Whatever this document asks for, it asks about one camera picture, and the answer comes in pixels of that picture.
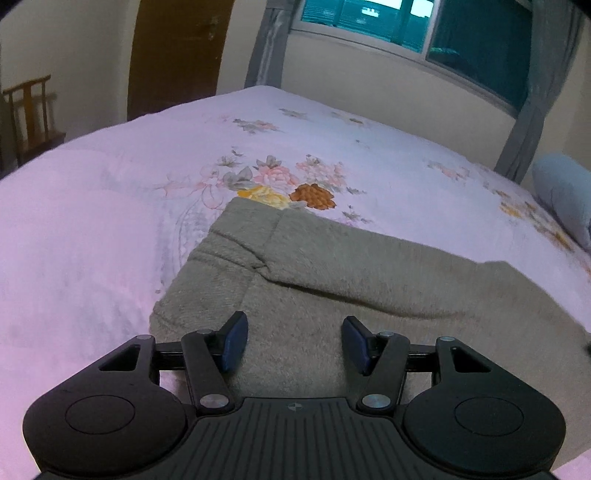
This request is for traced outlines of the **grey-brown fleece pants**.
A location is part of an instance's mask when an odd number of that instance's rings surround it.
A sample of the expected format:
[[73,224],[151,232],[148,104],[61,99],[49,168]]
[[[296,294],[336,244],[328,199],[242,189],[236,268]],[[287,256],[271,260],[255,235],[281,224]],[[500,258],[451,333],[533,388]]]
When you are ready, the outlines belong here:
[[155,304],[171,342],[236,311],[249,341],[231,387],[243,396],[339,396],[348,316],[418,344],[453,336],[554,401],[566,420],[557,464],[590,447],[588,333],[504,262],[476,263],[297,210],[231,200]]

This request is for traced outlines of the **pink floral bed sheet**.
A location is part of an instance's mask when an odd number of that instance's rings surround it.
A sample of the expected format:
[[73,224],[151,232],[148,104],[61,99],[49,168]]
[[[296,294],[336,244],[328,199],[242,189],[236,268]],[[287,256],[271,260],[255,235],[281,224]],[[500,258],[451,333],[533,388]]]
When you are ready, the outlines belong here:
[[1,182],[1,475],[37,473],[22,437],[42,393],[148,329],[236,197],[476,262],[501,261],[590,333],[590,257],[525,189],[462,155],[273,87],[186,103],[43,154]]

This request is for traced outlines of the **rolled light blue quilt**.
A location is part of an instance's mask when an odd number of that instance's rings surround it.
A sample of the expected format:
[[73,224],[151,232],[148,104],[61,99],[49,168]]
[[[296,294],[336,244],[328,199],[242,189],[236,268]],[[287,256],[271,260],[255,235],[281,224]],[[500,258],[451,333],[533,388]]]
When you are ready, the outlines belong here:
[[532,167],[539,200],[578,245],[590,252],[590,171],[564,154],[547,154]]

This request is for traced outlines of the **wooden chair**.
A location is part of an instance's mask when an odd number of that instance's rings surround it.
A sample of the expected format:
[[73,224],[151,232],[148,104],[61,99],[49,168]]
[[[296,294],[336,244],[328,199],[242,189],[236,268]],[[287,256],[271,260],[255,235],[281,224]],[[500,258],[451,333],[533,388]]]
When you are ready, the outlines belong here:
[[66,133],[49,125],[47,83],[51,78],[51,75],[45,75],[2,91],[10,111],[19,167],[65,141]]

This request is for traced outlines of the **brown wooden door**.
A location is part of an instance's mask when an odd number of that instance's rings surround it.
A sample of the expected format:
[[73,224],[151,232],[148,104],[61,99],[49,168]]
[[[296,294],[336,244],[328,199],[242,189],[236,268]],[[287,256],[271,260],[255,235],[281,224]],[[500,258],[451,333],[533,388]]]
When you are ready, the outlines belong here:
[[139,3],[129,65],[129,120],[215,94],[233,4]]

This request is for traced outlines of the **left grey curtain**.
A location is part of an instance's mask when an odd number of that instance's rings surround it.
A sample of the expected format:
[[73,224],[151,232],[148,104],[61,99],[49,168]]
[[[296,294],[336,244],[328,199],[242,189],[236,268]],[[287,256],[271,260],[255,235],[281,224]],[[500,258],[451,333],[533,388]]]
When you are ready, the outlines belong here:
[[245,76],[245,88],[260,85],[280,88],[287,38],[298,4],[300,1],[296,0],[266,2]]

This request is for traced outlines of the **grey curtain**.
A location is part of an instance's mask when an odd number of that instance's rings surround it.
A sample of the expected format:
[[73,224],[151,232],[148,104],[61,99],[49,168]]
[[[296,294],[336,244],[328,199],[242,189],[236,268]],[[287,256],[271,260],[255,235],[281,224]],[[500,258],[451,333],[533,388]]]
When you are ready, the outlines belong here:
[[245,88],[260,85],[280,88],[287,38],[298,4],[300,1],[296,0],[266,2],[245,76]]
[[544,123],[558,99],[576,56],[585,14],[572,1],[533,3],[526,100],[494,172],[521,182],[533,159]]

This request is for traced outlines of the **white framed window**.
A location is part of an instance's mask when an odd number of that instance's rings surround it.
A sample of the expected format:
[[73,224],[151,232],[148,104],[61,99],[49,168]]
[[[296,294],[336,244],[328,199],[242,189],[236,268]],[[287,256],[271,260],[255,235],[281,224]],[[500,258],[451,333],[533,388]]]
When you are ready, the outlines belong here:
[[302,1],[293,28],[394,54],[509,110],[527,96],[528,1]]

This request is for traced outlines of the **right grey curtain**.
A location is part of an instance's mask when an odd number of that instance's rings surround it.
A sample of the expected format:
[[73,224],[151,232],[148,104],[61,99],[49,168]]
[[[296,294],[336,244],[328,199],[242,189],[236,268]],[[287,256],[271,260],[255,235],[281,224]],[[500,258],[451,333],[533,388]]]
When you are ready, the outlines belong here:
[[521,182],[533,159],[544,123],[558,99],[576,56],[585,14],[572,1],[533,3],[526,100],[494,172]]

